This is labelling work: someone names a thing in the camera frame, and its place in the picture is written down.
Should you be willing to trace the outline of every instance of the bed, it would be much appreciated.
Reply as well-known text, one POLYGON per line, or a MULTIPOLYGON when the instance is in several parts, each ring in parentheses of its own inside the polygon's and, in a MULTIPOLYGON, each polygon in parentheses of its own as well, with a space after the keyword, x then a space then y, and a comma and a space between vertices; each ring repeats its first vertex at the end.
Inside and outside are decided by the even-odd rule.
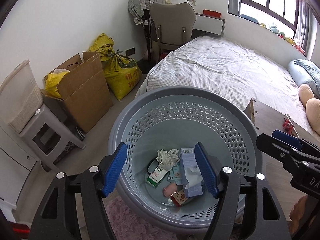
POLYGON ((320 139, 308 123, 299 101, 299 88, 287 69, 228 39, 198 37, 171 52, 149 72, 137 96, 175 85, 207 89, 242 111, 251 98, 256 98, 289 114, 293 121, 320 139))

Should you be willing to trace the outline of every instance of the wall outlet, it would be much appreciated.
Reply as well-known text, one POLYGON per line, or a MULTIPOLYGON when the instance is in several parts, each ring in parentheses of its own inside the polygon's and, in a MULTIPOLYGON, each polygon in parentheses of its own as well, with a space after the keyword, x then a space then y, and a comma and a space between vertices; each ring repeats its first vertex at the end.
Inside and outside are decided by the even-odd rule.
POLYGON ((125 55, 126 55, 127 57, 129 57, 129 56, 131 56, 131 55, 133 55, 133 54, 135 54, 135 53, 136 53, 136 52, 135 52, 134 48, 128 49, 128 50, 125 51, 125 55))
POLYGON ((192 4, 191 4, 191 5, 193 5, 193 6, 195 6, 195 5, 196 5, 196 0, 187 0, 187 1, 192 2, 192 4))

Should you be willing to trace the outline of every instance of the wooden table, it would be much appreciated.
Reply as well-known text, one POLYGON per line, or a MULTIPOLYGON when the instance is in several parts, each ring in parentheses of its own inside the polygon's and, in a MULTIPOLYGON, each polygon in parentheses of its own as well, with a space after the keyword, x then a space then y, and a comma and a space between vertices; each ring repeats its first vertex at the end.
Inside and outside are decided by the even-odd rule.
MULTIPOLYGON (((257 133, 259 135, 261 133, 272 135, 274 130, 284 131, 282 127, 284 115, 254 98, 251 99, 249 105, 244 110, 244 113, 251 119, 257 128, 257 133)), ((320 142, 309 132, 295 122, 292 123, 295 126, 300 139, 306 139, 307 141, 320 146, 320 142)), ((284 215, 289 221, 289 215, 294 204, 306 194, 290 185, 292 175, 284 170, 281 162, 265 153, 262 154, 263 164, 266 168, 266 178, 280 202, 284 215)))

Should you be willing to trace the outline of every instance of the yellow plastic bag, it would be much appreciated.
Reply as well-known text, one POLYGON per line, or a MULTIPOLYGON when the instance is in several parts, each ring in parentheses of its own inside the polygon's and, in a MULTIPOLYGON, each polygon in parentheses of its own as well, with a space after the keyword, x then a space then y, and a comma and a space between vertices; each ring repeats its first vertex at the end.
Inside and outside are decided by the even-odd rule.
POLYGON ((62 78, 68 73, 69 73, 69 71, 59 72, 57 74, 49 73, 48 74, 48 78, 47 78, 47 80, 45 82, 45 88, 44 89, 48 93, 53 95, 54 97, 62 98, 61 95, 59 94, 57 86, 60 83, 60 81, 62 80, 62 78))
POLYGON ((114 42, 104 33, 100 34, 89 51, 100 52, 101 61, 107 61, 103 73, 108 86, 118 100, 124 98, 139 82, 141 70, 133 58, 115 52, 114 42))

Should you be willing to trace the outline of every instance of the pink fluffy rug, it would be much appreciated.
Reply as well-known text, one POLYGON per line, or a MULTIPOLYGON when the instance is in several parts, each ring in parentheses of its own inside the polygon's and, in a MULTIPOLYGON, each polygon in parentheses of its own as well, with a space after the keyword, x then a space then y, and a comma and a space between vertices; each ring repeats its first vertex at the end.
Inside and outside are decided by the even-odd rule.
POLYGON ((117 240, 177 240, 174 233, 154 227, 137 216, 120 197, 105 208, 117 240))

